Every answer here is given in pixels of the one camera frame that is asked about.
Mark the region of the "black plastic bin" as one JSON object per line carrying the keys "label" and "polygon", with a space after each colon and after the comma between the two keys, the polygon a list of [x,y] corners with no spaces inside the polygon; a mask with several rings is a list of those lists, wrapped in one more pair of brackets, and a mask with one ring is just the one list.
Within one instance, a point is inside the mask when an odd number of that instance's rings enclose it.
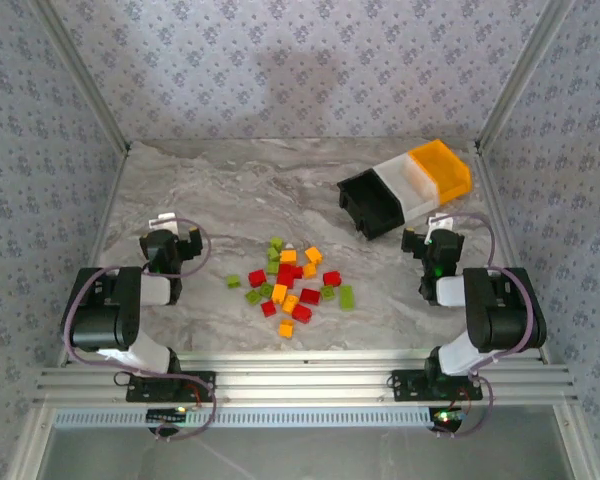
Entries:
{"label": "black plastic bin", "polygon": [[402,206],[393,191],[373,169],[337,183],[339,206],[358,232],[371,241],[405,222]]}

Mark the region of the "white plastic bin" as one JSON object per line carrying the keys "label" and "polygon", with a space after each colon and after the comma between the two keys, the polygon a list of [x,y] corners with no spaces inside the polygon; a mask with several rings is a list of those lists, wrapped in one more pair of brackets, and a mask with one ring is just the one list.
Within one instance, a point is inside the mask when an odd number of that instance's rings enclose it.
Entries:
{"label": "white plastic bin", "polygon": [[372,170],[397,198],[405,222],[439,207],[437,185],[409,154],[400,154]]}

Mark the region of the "orange plastic bin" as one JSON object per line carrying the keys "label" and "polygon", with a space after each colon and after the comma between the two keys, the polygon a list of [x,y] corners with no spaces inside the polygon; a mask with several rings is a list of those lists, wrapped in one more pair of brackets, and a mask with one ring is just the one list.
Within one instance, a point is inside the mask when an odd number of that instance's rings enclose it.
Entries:
{"label": "orange plastic bin", "polygon": [[439,205],[472,190],[469,167],[440,139],[416,147],[408,154],[435,186]]}

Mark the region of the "small circuit board with LEDs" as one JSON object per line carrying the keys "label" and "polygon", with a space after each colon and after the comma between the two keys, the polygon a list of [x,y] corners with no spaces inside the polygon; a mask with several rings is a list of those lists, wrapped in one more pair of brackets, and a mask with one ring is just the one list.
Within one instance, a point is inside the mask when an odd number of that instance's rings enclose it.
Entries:
{"label": "small circuit board with LEDs", "polygon": [[183,423],[187,419],[187,410],[184,407],[153,408],[148,409],[145,415],[146,423]]}
{"label": "small circuit board with LEDs", "polygon": [[430,430],[436,433],[455,434],[466,418],[465,411],[456,407],[430,408],[429,413],[433,422]]}

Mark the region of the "aluminium side rail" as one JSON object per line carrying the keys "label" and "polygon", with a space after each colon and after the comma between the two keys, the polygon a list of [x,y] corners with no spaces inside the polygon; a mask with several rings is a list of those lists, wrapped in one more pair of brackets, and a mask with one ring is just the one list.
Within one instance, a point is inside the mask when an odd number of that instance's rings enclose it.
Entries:
{"label": "aluminium side rail", "polygon": [[472,172],[476,177],[477,190],[481,201],[484,203],[495,235],[495,264],[497,266],[521,267],[520,255],[506,220],[504,204],[497,192],[494,177],[480,153],[479,144],[470,140],[466,142],[466,145],[470,152],[470,163]]}
{"label": "aluminium side rail", "polygon": [[124,172],[131,146],[132,144],[127,142],[122,149],[121,160],[116,169],[115,176],[113,177],[112,187],[107,197],[104,212],[98,222],[95,244],[89,256],[89,267],[95,268],[95,271],[93,271],[90,276],[85,278],[83,282],[80,282],[80,287],[76,292],[70,293],[66,321],[64,323],[64,327],[62,328],[61,340],[63,348],[57,361],[57,366],[60,368],[66,367],[69,363],[77,363],[94,367],[125,368],[124,364],[112,359],[111,357],[105,356],[104,359],[99,360],[91,360],[86,357],[82,357],[71,344],[71,330],[73,328],[74,321],[77,318],[77,309],[94,283],[106,273],[119,269],[119,266],[98,267],[98,261],[100,260],[100,255],[105,243],[105,234],[107,232],[113,204],[115,202],[120,180]]}

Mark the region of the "aluminium table edge rail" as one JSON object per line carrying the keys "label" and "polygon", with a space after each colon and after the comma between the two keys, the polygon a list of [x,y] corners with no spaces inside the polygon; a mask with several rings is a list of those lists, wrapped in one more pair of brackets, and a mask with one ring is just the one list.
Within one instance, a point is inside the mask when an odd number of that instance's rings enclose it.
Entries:
{"label": "aluminium table edge rail", "polygon": [[344,350],[344,351],[252,351],[252,352],[179,352],[177,354],[183,368],[193,364],[228,363],[232,366],[253,367],[254,365],[282,364],[354,364],[380,362],[400,365],[414,363],[422,366],[429,356],[427,349],[405,350]]}

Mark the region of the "wide aluminium base rail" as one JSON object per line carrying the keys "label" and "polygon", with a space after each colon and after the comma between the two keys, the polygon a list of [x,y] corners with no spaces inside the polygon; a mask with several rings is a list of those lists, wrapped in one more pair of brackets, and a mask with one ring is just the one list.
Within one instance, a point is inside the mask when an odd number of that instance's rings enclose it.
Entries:
{"label": "wide aluminium base rail", "polygon": [[[504,364],[481,371],[490,383],[494,399],[501,405],[573,404],[578,394],[563,368],[540,365],[511,369]],[[216,396],[222,405],[280,406],[370,406],[394,401],[389,373],[283,370],[281,372],[217,371]],[[55,405],[109,406],[124,401],[125,390],[113,382],[110,371],[49,369],[32,393],[36,403]]]}

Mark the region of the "aluminium upright post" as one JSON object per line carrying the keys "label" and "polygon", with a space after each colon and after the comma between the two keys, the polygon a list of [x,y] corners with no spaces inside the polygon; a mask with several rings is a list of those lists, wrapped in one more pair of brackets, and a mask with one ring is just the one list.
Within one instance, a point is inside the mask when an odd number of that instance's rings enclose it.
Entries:
{"label": "aluminium upright post", "polygon": [[576,0],[547,0],[484,127],[476,139],[479,154],[487,154],[505,127],[531,77],[551,46]]}
{"label": "aluminium upright post", "polygon": [[105,137],[114,150],[124,156],[128,144],[56,9],[50,0],[26,1],[94,114]]}

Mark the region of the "aluminium frame leg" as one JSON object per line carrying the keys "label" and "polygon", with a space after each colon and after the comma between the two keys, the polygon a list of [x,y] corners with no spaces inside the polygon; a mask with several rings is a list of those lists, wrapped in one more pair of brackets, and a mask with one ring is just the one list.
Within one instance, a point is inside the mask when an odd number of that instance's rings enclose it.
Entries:
{"label": "aluminium frame leg", "polygon": [[26,416],[6,480],[36,480],[53,429],[56,409],[33,408]]}
{"label": "aluminium frame leg", "polygon": [[600,480],[600,460],[580,406],[554,407],[569,464],[575,480]]}

